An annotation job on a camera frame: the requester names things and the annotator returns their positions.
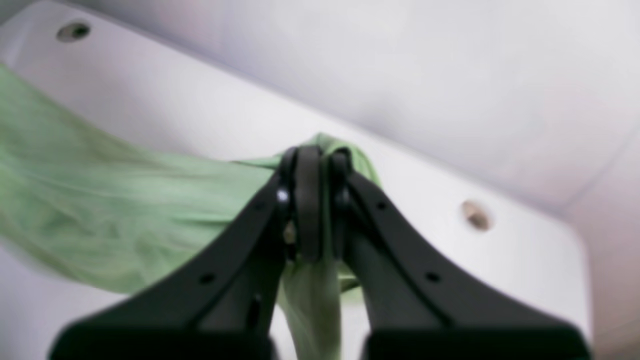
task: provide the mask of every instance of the white ceiling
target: white ceiling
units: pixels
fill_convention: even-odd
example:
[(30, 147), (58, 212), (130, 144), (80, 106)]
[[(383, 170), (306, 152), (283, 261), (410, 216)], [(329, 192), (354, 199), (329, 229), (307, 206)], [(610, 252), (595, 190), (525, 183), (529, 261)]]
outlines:
[(640, 2), (76, 2), (569, 220), (598, 352), (640, 354)]

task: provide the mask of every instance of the hole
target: hole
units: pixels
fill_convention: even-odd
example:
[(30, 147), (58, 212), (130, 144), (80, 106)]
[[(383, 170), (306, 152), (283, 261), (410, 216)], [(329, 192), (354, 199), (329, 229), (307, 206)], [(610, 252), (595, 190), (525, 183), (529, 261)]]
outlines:
[(426, 277), (431, 282), (440, 282), (440, 276), (434, 272), (428, 272)]
[(91, 32), (89, 25), (82, 22), (74, 22), (62, 27), (58, 31), (58, 40), (61, 42), (75, 42), (86, 38)]
[(487, 212), (478, 203), (465, 201), (462, 203), (462, 213), (467, 222), (476, 230), (487, 231), (492, 226), (492, 221)]
[(216, 279), (216, 276), (212, 273), (204, 274), (200, 277), (200, 284), (206, 285), (213, 282)]
[(246, 324), (249, 329), (253, 329), (258, 325), (260, 320), (260, 307), (262, 305), (262, 297), (260, 294), (255, 294), (251, 305), (249, 306), (249, 313), (246, 317)]

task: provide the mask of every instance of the green fabric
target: green fabric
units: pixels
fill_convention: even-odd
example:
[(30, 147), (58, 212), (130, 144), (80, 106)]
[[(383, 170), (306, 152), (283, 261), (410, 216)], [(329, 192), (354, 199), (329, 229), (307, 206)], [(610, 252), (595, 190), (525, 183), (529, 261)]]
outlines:
[[(325, 153), (349, 147), (355, 170), (378, 182), (353, 145), (324, 134), (307, 143)], [(155, 283), (215, 239), (279, 162), (142, 149), (0, 65), (0, 235), (69, 279), (119, 293)], [(338, 272), (352, 275), (338, 267), (296, 262), (282, 276), (278, 303), (301, 360), (340, 357)]]

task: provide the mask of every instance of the green cloth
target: green cloth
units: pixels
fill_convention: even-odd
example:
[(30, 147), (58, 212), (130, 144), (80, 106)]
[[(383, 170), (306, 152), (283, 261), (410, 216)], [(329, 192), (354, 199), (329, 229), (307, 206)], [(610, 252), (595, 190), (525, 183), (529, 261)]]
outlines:
[[(307, 143), (349, 147), (355, 170), (378, 181), (355, 146), (324, 134)], [(279, 162), (142, 149), (0, 65), (0, 235), (69, 279), (119, 293), (154, 284), (215, 239)], [(282, 276), (278, 303), (301, 360), (340, 357), (338, 267), (297, 262)]]

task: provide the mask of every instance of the round hole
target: round hole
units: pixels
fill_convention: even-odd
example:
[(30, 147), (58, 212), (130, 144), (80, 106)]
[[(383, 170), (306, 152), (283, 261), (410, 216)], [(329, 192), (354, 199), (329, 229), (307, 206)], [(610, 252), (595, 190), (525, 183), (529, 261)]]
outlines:
[(463, 202), (462, 213), (467, 222), (476, 230), (487, 231), (492, 226), (489, 214), (476, 202), (470, 200)]
[(86, 38), (91, 32), (89, 25), (82, 22), (74, 22), (58, 30), (58, 40), (62, 42), (75, 42)]
[(204, 274), (203, 276), (200, 277), (200, 284), (202, 285), (210, 284), (211, 282), (213, 282), (213, 280), (215, 280), (215, 278), (216, 276), (212, 273)]
[(431, 282), (440, 282), (440, 276), (434, 272), (428, 272), (426, 277)]

